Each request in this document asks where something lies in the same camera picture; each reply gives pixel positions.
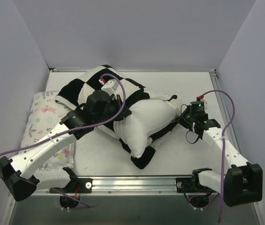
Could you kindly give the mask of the black white checkered pillowcase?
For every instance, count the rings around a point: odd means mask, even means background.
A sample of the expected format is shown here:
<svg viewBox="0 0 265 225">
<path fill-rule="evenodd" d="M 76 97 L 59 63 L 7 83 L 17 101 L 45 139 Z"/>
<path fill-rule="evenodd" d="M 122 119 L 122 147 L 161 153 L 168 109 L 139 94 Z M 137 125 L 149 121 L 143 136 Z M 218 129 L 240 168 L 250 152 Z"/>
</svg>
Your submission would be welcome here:
<svg viewBox="0 0 265 225">
<path fill-rule="evenodd" d="M 55 98 L 55 101 L 59 104 L 63 104 L 68 108 L 74 110 L 77 106 L 82 103 L 85 103 L 87 97 L 92 94 L 96 90 L 100 90 L 103 86 L 100 83 L 100 78 L 103 78 L 105 81 L 109 81 L 111 78 L 109 75 L 114 75 L 120 80 L 122 87 L 118 87 L 116 94 L 122 95 L 126 94 L 126 103 L 125 106 L 130 109 L 130 107 L 140 100 L 147 99 L 156 99 L 169 101 L 171 99 L 176 99 L 176 95 L 168 95 L 158 91 L 154 91 L 150 88 L 143 86 L 142 84 L 134 81 L 131 78 L 124 77 L 121 73 L 119 73 L 116 69 L 109 65 L 101 65 L 88 72 L 83 73 L 78 78 L 70 81 L 67 85 L 65 85 L 58 95 Z M 99 126 L 99 129 L 109 134 L 110 136 L 118 139 L 122 145 L 122 148 L 130 154 L 130 159 L 132 163 L 139 169 L 144 169 L 152 160 L 156 150 L 163 142 L 164 136 L 169 134 L 172 129 L 176 126 L 176 122 L 170 125 L 169 128 L 166 129 L 163 136 L 158 137 L 158 134 L 162 134 L 162 132 L 158 132 L 152 135 L 155 138 L 155 141 L 145 148 L 144 154 L 140 158 L 136 158 L 132 156 L 132 152 L 129 149 L 128 145 L 126 145 L 119 136 L 114 131 L 114 121 L 111 121 L 107 124 Z"/>
</svg>

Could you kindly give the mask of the white pillow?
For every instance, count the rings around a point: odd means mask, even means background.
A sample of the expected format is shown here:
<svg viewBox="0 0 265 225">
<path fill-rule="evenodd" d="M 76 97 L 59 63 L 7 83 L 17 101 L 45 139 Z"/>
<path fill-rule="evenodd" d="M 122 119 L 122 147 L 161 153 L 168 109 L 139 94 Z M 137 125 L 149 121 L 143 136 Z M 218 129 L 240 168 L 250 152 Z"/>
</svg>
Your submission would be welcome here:
<svg viewBox="0 0 265 225">
<path fill-rule="evenodd" d="M 128 145 L 132 156 L 140 158 L 145 148 L 155 141 L 152 135 L 163 136 L 166 129 L 181 115 L 179 101 L 147 99 L 133 104 L 131 115 L 114 122 L 114 131 Z"/>
</svg>

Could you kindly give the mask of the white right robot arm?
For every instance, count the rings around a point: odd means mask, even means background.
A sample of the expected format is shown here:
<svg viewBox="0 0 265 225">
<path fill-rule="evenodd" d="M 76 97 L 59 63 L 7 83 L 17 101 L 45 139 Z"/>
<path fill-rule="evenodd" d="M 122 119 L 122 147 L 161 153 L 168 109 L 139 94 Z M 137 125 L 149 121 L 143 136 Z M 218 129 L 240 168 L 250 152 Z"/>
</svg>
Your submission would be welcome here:
<svg viewBox="0 0 265 225">
<path fill-rule="evenodd" d="M 221 194 L 229 207 L 262 200 L 261 166 L 252 164 L 238 152 L 225 137 L 220 124 L 208 117 L 203 101 L 187 105 L 177 122 L 208 144 L 221 163 L 220 173 L 211 168 L 193 170 L 190 186 L 194 191 L 213 190 Z"/>
</svg>

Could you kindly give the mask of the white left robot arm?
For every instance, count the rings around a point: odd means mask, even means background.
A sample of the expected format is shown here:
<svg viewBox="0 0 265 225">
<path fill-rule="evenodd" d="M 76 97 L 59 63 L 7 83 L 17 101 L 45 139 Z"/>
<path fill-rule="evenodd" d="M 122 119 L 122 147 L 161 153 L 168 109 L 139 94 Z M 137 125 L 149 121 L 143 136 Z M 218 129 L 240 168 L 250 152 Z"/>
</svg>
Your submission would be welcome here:
<svg viewBox="0 0 265 225">
<path fill-rule="evenodd" d="M 123 119 L 126 94 L 111 94 L 96 90 L 76 109 L 68 112 L 61 121 L 37 143 L 23 148 L 22 153 L 11 158 L 0 158 L 0 177 L 14 199 L 27 199 L 38 189 L 62 188 L 71 193 L 77 187 L 74 174 L 66 168 L 54 175 L 34 173 L 49 158 L 66 145 L 79 140 L 95 127 Z"/>
</svg>

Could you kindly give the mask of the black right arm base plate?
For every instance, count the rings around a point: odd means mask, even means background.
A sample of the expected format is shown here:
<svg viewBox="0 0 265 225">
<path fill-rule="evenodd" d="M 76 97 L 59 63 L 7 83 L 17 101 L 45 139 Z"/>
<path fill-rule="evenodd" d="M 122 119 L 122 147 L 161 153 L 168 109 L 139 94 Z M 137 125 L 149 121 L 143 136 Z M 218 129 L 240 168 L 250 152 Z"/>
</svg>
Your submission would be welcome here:
<svg viewBox="0 0 265 225">
<path fill-rule="evenodd" d="M 176 183 L 176 191 L 177 193 L 215 193 L 215 191 L 211 190 L 208 187 L 204 187 L 201 185 L 195 184 L 195 182 L 192 181 L 191 177 L 179 177 L 175 179 Z"/>
</svg>

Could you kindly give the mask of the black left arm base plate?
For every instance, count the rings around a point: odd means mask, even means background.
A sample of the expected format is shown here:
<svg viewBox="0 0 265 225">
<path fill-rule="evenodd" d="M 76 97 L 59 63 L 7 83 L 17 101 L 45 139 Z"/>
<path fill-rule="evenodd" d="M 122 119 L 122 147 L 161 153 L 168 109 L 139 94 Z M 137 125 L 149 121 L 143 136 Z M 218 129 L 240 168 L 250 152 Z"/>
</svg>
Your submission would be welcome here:
<svg viewBox="0 0 265 225">
<path fill-rule="evenodd" d="M 50 193 L 61 191 L 66 194 L 88 194 L 92 192 L 92 178 L 75 178 L 72 179 L 64 188 L 51 188 Z"/>
</svg>

